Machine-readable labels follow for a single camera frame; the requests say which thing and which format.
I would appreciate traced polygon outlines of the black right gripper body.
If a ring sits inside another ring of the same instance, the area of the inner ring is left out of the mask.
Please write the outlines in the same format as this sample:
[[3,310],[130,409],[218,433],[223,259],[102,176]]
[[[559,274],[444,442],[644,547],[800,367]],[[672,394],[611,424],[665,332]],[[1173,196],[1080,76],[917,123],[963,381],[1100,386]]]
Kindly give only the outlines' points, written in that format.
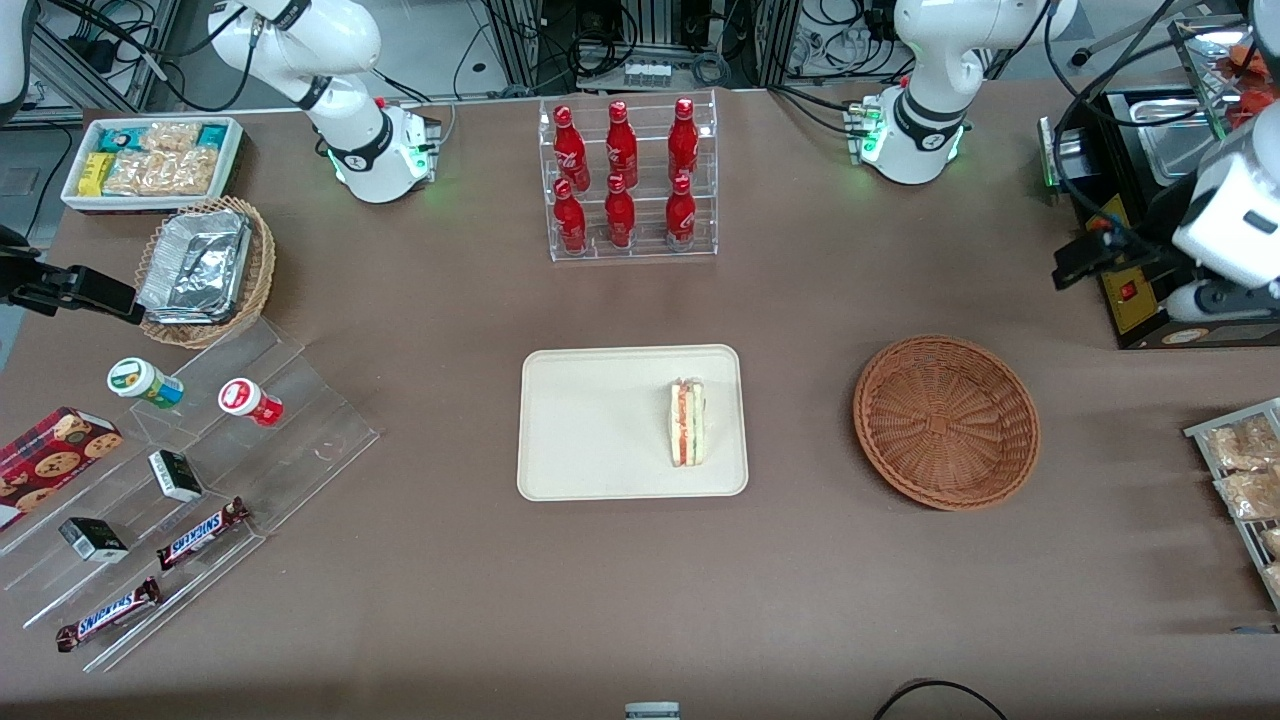
[[1,302],[15,307],[46,307],[46,269],[24,236],[1,227]]

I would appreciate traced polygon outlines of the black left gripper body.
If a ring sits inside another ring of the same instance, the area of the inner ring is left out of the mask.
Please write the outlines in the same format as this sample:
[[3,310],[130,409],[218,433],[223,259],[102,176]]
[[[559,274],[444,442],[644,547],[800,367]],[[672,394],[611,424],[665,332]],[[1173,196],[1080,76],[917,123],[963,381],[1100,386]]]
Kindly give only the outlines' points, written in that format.
[[1117,211],[1100,211],[1100,228],[1110,242],[1111,256],[1098,269],[1098,277],[1142,268],[1156,279],[1188,274],[1189,258],[1172,242],[1187,209],[1187,202],[1153,202],[1134,227],[1126,225]]

